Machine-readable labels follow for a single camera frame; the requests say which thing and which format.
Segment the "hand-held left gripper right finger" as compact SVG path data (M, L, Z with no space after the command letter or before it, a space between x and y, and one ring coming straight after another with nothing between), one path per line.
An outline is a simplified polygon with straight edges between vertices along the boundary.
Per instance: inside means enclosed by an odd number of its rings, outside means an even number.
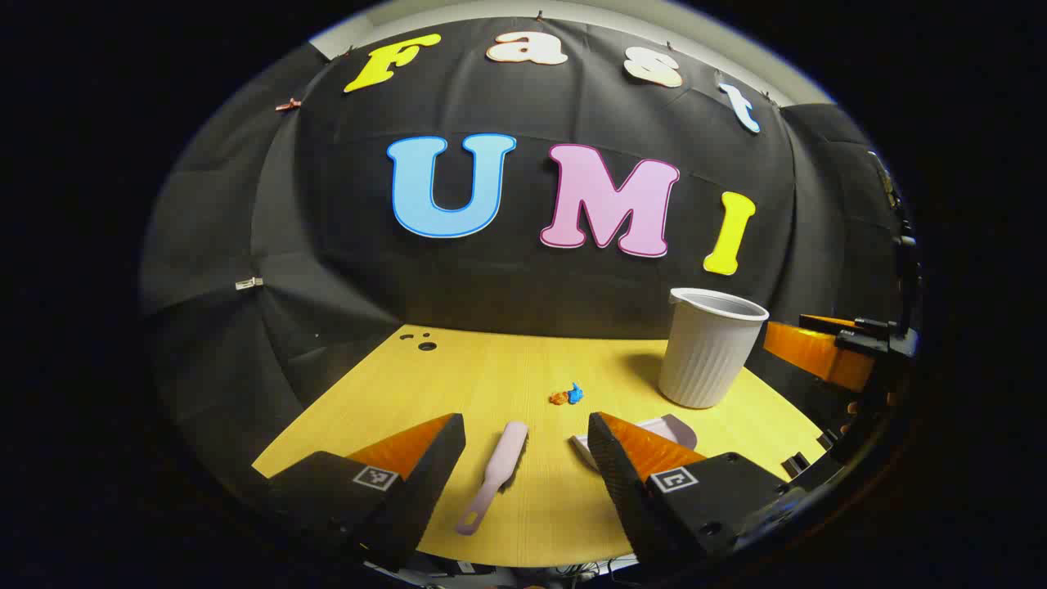
M660 573L717 567L811 500L739 452L704 457L606 411L591 414L588 447L633 556Z

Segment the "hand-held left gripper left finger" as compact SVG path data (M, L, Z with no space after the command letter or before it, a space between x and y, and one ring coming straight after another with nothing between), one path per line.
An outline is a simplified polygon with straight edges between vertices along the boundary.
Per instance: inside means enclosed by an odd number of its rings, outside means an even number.
M464 418L448 413L347 455L317 450L258 476L252 507L315 551L397 570L416 552L465 447Z

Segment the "small pink broom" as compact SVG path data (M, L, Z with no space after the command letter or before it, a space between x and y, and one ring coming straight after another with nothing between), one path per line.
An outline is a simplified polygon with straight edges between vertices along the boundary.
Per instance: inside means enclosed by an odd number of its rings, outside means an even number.
M456 521L456 533L461 536L478 533L478 526L482 525L495 496L512 484L527 443L528 425L522 421L508 422L483 471L483 482L474 500Z

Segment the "pink dustpan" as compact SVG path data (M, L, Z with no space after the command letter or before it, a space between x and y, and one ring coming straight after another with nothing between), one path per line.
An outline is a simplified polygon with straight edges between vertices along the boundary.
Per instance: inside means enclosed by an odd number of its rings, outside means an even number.
M697 435L694 429L673 414L666 414L654 420L636 422L636 426L640 426L641 429L646 429L646 431L658 434L658 436L661 436L666 440L676 443L684 448L688 448L688 450L695 450ZM586 434L571 436L569 437L569 444L572 445L573 450L575 450L576 454L579 455L580 459L587 466L591 466L592 470L597 472L598 465L595 462L595 458L591 455L588 436Z

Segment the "white ribbed garbage bin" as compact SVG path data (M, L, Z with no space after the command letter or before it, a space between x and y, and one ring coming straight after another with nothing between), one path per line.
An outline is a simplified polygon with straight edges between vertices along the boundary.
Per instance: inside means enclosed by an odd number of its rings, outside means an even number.
M748 299L699 288L673 288L669 304L671 329L658 390L682 407L714 407L743 371L770 314Z

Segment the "wooden desktop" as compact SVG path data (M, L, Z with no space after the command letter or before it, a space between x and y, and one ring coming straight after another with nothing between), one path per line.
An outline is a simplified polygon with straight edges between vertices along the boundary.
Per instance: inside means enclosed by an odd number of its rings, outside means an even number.
M712 457L739 452L775 476L796 452L824 454L820 429L751 371L706 410L673 405L658 391L664 340L565 339L405 325L348 370L254 460L272 476L310 452L347 455L448 413L465 421L466 447L419 551L502 567L537 568L610 560L631 552L602 478L569 437L587 432L592 411L630 422L673 414ZM583 390L576 405L547 399ZM509 421L528 425L514 483L495 496L478 533L456 520L474 499Z

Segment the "black backdrop cloth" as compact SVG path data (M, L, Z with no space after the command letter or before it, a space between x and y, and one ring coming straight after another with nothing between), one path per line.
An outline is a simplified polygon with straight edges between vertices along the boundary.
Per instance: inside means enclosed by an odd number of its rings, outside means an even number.
M893 320L900 223L871 152L836 105L775 104L595 24L304 44L221 105L160 191L141 271L158 397L243 488L407 323L665 339L673 287L774 321Z

